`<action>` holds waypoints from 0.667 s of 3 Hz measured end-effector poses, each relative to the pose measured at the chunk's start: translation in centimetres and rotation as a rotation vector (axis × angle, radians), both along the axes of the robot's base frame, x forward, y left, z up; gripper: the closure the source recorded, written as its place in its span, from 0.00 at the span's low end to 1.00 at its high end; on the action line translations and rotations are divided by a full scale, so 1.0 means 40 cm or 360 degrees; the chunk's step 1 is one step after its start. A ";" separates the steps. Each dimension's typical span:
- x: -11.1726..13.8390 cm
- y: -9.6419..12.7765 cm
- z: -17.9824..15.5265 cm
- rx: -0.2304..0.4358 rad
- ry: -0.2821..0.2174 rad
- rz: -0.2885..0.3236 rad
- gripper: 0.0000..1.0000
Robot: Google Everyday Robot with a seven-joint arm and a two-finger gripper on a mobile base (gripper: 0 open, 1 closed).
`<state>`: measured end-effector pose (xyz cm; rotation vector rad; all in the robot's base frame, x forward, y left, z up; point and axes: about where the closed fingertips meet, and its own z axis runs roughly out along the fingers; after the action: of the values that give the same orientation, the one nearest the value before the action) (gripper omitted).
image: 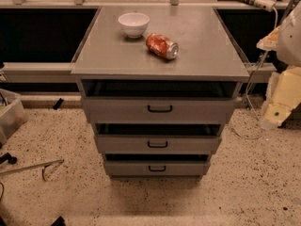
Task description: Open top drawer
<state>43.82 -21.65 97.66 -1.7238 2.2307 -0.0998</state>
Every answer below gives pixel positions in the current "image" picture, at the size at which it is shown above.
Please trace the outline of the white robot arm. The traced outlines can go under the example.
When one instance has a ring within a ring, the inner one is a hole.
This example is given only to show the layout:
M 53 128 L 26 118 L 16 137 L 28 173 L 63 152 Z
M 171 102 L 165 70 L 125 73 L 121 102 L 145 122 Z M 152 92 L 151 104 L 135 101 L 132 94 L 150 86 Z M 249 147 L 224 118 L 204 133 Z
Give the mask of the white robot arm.
M 277 59 L 288 65 L 284 72 L 272 73 L 261 108 L 261 128 L 276 129 L 301 104 L 301 2 L 257 47 L 275 51 Z

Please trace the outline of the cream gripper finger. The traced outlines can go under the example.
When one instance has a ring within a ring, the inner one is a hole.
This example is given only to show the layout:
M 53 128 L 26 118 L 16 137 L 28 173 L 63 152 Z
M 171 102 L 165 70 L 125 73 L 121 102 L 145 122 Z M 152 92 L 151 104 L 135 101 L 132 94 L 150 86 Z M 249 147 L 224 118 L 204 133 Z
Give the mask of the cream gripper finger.
M 301 68 L 289 66 L 282 73 L 272 73 L 261 107 L 262 129 L 276 129 L 301 104 Z
M 257 47 L 263 51 L 276 51 L 278 48 L 280 27 L 276 27 L 267 36 L 260 39 L 257 43 Z

